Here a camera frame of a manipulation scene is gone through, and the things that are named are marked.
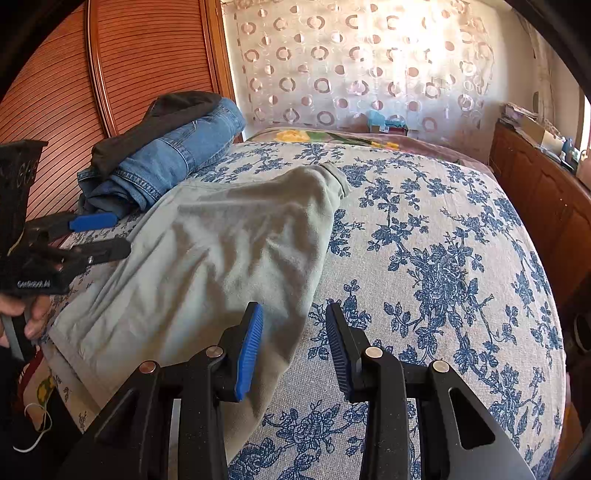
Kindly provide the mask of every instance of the white wall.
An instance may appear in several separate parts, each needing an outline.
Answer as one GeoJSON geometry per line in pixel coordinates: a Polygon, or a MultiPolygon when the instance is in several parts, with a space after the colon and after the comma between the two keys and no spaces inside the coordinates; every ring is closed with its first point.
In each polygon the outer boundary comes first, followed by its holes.
{"type": "Polygon", "coordinates": [[[556,52],[553,52],[551,60],[554,126],[565,137],[576,140],[581,95],[579,84],[556,52]]]}
{"type": "Polygon", "coordinates": [[[495,79],[491,82],[489,94],[492,103],[489,102],[485,111],[485,122],[478,144],[475,145],[477,151],[472,153],[472,157],[486,161],[491,150],[495,123],[501,115],[501,105],[513,102],[529,110],[533,108],[534,50],[530,36],[513,11],[507,11],[506,8],[493,9],[478,1],[471,5],[485,22],[495,49],[495,79]]]}

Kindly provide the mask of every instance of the bed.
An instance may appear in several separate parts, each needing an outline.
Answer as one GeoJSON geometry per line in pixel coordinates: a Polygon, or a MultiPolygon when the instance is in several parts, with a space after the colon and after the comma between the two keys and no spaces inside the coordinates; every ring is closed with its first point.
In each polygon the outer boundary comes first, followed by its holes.
{"type": "MultiPolygon", "coordinates": [[[[221,163],[194,175],[208,182],[259,181],[331,161],[354,188],[335,214],[323,277],[294,361],[262,423],[232,459],[230,479],[358,477],[366,404],[348,404],[335,380],[324,326],[332,301],[373,345],[400,360],[449,362],[536,477],[547,478],[566,389],[560,324],[530,237],[490,172],[481,164],[481,171],[466,167],[474,160],[457,153],[420,155],[414,150],[419,144],[392,137],[365,137],[368,144],[285,131],[270,129],[233,145],[221,163]]],[[[72,235],[63,246],[127,235],[139,218],[72,235]]],[[[78,277],[68,296],[54,299],[52,321],[111,269],[97,265],[78,277]]],[[[38,371],[51,369],[50,382],[84,431],[97,406],[79,394],[76,376],[47,335],[41,346],[38,371]]],[[[412,478],[418,479],[412,401],[409,417],[412,478]]]]}

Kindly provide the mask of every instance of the black cloth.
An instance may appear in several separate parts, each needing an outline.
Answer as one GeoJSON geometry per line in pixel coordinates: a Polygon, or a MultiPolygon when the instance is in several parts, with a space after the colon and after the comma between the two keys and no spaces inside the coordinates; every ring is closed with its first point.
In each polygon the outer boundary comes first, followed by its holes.
{"type": "Polygon", "coordinates": [[[106,179],[130,155],[151,141],[211,112],[222,97],[211,92],[167,93],[152,102],[142,121],[92,148],[91,165],[106,179]]]}

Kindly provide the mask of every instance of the finger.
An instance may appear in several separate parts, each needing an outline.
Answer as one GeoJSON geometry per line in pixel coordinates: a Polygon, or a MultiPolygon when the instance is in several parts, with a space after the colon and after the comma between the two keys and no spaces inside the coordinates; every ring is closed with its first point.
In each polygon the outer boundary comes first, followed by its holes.
{"type": "Polygon", "coordinates": [[[41,320],[29,320],[25,327],[25,336],[29,340],[34,340],[39,338],[45,328],[47,322],[43,319],[41,320]]]}
{"type": "Polygon", "coordinates": [[[34,320],[46,319],[51,307],[51,299],[46,295],[37,297],[31,305],[31,318],[34,320]]]}
{"type": "Polygon", "coordinates": [[[31,318],[25,326],[25,336],[29,340],[38,338],[47,324],[51,301],[49,297],[37,297],[31,306],[31,318]]]}
{"type": "Polygon", "coordinates": [[[22,300],[8,297],[0,293],[0,312],[11,317],[18,317],[25,311],[25,304],[22,300]]]}

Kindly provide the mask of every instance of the blue denim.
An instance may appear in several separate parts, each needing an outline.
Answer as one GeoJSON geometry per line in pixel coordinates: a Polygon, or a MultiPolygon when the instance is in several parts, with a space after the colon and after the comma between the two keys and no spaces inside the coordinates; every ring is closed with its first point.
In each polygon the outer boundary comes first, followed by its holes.
{"type": "Polygon", "coordinates": [[[223,159],[244,126],[236,104],[222,98],[206,116],[127,157],[107,180],[94,167],[78,172],[80,210],[113,212],[120,219],[138,207],[145,212],[191,173],[223,159]]]}

